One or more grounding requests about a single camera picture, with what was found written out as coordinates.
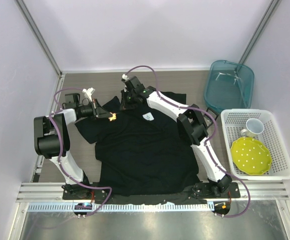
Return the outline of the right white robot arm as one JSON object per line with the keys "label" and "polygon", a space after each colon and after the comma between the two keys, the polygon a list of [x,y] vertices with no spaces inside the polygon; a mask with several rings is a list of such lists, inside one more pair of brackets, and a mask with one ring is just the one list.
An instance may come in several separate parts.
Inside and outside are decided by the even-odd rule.
{"label": "right white robot arm", "polygon": [[177,123],[180,139],[189,145],[202,162],[212,195],[223,197],[229,190],[232,178],[221,165],[208,137],[205,113],[196,105],[181,104],[165,96],[154,87],[145,87],[136,76],[122,75],[125,88],[121,91],[123,110],[134,109],[141,104],[157,110]]}

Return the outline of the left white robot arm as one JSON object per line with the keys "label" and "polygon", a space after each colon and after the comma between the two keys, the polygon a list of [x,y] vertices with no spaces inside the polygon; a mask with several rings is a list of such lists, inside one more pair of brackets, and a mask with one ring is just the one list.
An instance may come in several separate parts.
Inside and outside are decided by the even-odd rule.
{"label": "left white robot arm", "polygon": [[66,94],[60,111],[33,120],[36,153],[54,163],[61,172],[65,180],[62,186],[64,193],[82,200],[91,195],[92,188],[85,172],[77,165],[70,153],[67,126],[82,118],[91,118],[93,121],[116,119],[116,114],[105,110],[98,100],[89,96],[85,99],[87,104],[82,103],[78,93]]}

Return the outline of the black t-shirt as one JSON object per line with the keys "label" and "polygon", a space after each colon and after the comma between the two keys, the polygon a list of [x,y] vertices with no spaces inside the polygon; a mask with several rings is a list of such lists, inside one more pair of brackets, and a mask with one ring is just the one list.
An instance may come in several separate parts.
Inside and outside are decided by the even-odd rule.
{"label": "black t-shirt", "polygon": [[[101,187],[111,187],[122,196],[164,195],[198,182],[194,152],[179,138],[174,120],[147,105],[121,111],[118,97],[104,108],[116,113],[117,119],[88,117],[76,123],[81,136],[95,145]],[[149,112],[153,121],[143,118]]]}

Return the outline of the red gold brooch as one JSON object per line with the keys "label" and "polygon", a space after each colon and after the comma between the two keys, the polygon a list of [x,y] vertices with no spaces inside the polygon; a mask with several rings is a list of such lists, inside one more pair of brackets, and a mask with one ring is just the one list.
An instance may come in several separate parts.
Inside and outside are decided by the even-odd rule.
{"label": "red gold brooch", "polygon": [[111,113],[111,116],[108,118],[110,122],[115,121],[117,119],[116,113]]}

